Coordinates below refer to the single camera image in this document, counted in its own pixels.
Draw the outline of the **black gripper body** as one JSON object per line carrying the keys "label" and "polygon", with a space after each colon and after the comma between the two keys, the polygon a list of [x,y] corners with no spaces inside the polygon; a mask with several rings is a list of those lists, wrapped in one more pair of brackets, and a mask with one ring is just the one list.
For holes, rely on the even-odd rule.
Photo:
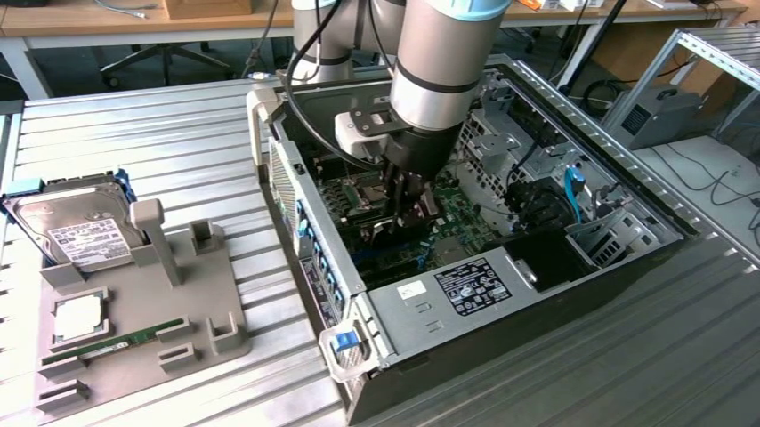
{"label": "black gripper body", "polygon": [[383,152],[384,172],[412,173],[432,181],[449,161],[461,129],[457,124],[440,131],[413,127],[391,133]]}

